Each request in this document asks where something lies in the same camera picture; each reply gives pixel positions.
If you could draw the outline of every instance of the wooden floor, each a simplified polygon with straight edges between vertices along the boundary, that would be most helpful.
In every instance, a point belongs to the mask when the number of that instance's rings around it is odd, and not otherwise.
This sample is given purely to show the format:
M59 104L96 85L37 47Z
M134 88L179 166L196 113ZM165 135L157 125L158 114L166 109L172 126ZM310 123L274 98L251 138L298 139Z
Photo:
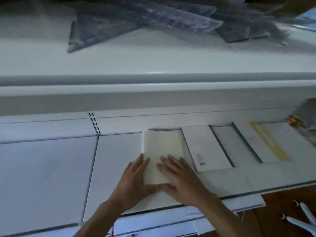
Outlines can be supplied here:
M308 223L306 215L294 205L293 200L304 202L316 216L316 186L265 194L262 197L267 206L246 211L243 217L243 221L256 228L262 237L312 236L308 231L282 220L280 213L283 212ZM219 237L219 235L213 231L200 235L200 237Z

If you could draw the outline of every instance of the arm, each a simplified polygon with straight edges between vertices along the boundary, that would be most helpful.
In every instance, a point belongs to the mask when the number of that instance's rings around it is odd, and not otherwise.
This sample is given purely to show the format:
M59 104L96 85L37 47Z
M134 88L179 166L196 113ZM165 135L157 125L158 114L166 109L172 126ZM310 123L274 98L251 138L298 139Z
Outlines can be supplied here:
M100 204L93 216L74 237L105 237L121 214L133 208L139 201L160 190L159 185L144 185L144 171L149 158L142 154L125 168L110 198Z
M259 236L205 188L182 157L177 160L169 155L161 160L164 165L157 164L157 168L175 183L175 187L163 185L162 190L184 205L197 207L221 237Z

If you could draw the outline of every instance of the hand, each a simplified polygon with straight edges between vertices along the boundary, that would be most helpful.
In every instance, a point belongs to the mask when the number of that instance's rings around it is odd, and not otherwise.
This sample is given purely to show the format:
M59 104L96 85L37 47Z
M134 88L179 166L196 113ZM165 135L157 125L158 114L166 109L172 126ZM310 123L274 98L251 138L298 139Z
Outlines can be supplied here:
M128 163L110 196L109 201L117 203L122 213L133 208L148 195L160 191L160 185L144 185L144 171L149 161L149 158L144 161L143 154L140 154L134 162Z
M157 164L157 168L175 183L175 187L164 184L161 189L176 201L197 208L201 207L205 201L220 201L215 194L206 189L185 159L181 157L178 160L169 155L168 159L161 157L161 161L164 165Z

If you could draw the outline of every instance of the forearm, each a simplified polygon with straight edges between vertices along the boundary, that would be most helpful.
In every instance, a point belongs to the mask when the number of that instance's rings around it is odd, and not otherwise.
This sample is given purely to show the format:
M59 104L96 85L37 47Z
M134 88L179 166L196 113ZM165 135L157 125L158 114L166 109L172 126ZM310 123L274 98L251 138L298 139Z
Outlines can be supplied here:
M115 200L102 203L74 237L105 237L122 211Z
M205 197L199 206L212 226L221 237L254 237L258 236L246 224L231 212L216 196Z

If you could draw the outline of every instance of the yellow strip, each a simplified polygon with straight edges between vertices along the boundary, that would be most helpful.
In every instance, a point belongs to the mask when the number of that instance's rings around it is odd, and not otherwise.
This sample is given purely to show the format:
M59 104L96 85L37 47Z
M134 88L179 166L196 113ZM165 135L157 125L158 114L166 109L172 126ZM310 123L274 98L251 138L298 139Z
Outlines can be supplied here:
M252 129L261 137L263 142L271 149L276 157L281 161L292 161L293 159L279 146L278 143L272 139L267 133L263 131L260 124L257 122L248 122Z

